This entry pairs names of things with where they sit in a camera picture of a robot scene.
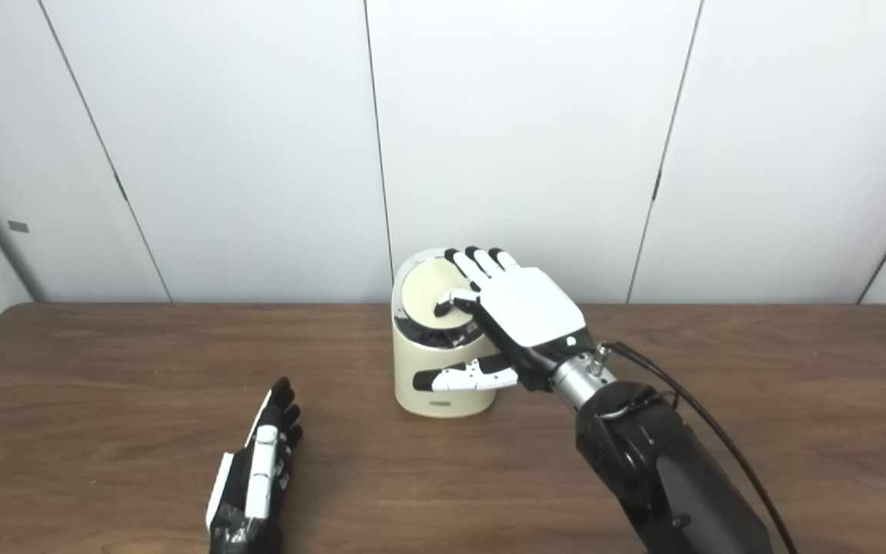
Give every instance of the black cable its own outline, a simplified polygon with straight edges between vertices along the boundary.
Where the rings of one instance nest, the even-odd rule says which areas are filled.
[[[672,404],[671,404],[672,409],[678,410],[679,409],[679,399],[681,396],[679,395],[678,390],[672,390],[671,393],[672,393],[672,396],[674,396],[674,397],[672,397]]]
[[[654,362],[640,354],[638,351],[631,349],[626,344],[616,342],[609,344],[608,347],[611,348],[612,351],[623,355],[623,357],[627,358],[635,365],[639,365],[640,368],[647,369],[647,371],[657,376],[661,381],[664,381],[665,385],[670,386],[678,396],[681,396],[689,406],[692,406],[693,410],[696,410],[696,413],[703,418],[703,421],[713,429],[713,432],[716,432],[717,437],[724,443],[724,446],[727,446],[727,449],[731,450],[731,454],[734,455],[734,459],[738,461],[738,464],[741,464],[741,469],[743,469],[744,474],[748,476],[748,480],[754,487],[754,490],[757,491],[757,495],[761,497],[761,502],[763,502],[764,507],[767,509],[768,515],[771,516],[771,519],[774,522],[774,527],[778,530],[781,540],[784,541],[784,547],[788,550],[788,554],[798,554],[798,550],[795,549],[795,543],[791,540],[791,534],[788,533],[788,527],[784,526],[784,520],[781,519],[781,515],[778,515],[778,509],[774,507],[774,502],[771,501],[771,497],[768,496],[768,491],[764,489],[764,485],[761,484],[761,480],[758,479],[757,473],[754,472],[753,467],[750,466],[748,459],[744,457],[741,449],[734,444],[731,436],[724,431],[724,428],[717,423],[717,420],[710,415],[710,412],[706,411],[706,408],[699,403],[699,400],[690,394],[684,386],[679,385],[679,382],[675,381],[675,379],[667,374],[662,368],[658,367]]]

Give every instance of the robotic finger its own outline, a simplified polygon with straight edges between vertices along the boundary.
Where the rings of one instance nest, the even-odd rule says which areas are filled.
[[[505,271],[511,271],[512,269],[518,269],[520,267],[518,263],[515,262],[515,259],[502,249],[489,249],[488,253]]]
[[[426,369],[412,376],[412,388],[423,392],[503,389],[517,384],[518,373],[500,354],[485,355],[470,364],[460,362],[449,368]]]
[[[248,431],[248,439],[245,446],[252,446],[252,438],[255,430],[261,425],[275,425],[278,431],[286,434],[286,442],[289,448],[296,446],[296,442],[303,436],[302,427],[296,425],[299,419],[299,406],[293,404],[296,399],[296,393],[292,390],[289,379],[285,377],[275,382],[275,385],[268,390],[265,399],[261,401],[261,407],[252,423],[252,428]]]
[[[437,318],[442,318],[442,316],[447,315],[447,313],[450,312],[450,308],[453,308],[455,305],[461,312],[472,314],[474,313],[474,307],[478,304],[479,298],[481,298],[481,294],[479,293],[465,291],[464,289],[454,289],[436,301],[436,308],[433,308],[433,315],[437,316]]]
[[[499,273],[504,273],[504,269],[498,265],[497,260],[493,259],[484,250],[477,248],[477,246],[470,246],[470,248],[467,248],[466,253],[467,257],[478,263],[478,267],[488,275],[488,279],[493,279]]]
[[[468,249],[469,252],[472,252],[474,246]],[[449,249],[445,253],[444,257],[447,260],[450,260],[450,263],[453,263],[457,266],[457,269],[460,270],[460,273],[464,274],[464,277],[467,277],[467,280],[471,282],[471,288],[475,291],[481,290],[483,284],[489,280],[488,274],[481,269],[481,266],[478,265],[477,262],[471,256],[468,256],[465,252],[460,252],[457,249]]]

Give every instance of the round lid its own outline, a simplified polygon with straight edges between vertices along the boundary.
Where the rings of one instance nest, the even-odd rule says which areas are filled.
[[[471,283],[457,266],[442,257],[433,257],[412,268],[401,284],[401,308],[414,322],[426,329],[456,329],[471,321],[468,313],[451,309],[437,318],[433,308],[437,299],[454,289],[470,290]]]

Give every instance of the white robotic hand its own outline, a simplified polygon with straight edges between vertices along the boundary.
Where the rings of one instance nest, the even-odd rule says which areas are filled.
[[[471,364],[418,372],[416,390],[498,389],[520,382],[528,390],[551,391],[563,361],[594,350],[583,313],[538,267],[521,267],[501,249],[450,249],[446,259],[471,282],[436,302],[436,316],[456,306],[471,313],[500,351]]]

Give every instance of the cream cylindrical container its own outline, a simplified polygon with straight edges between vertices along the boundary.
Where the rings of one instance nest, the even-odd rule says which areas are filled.
[[[433,315],[437,299],[454,289],[471,290],[467,278],[443,257],[446,249],[419,252],[398,268],[391,291],[391,346],[395,357],[395,397],[401,407],[427,417],[464,417],[481,413],[495,400],[494,390],[422,392],[412,376],[470,362],[497,350],[468,313],[451,309]]]

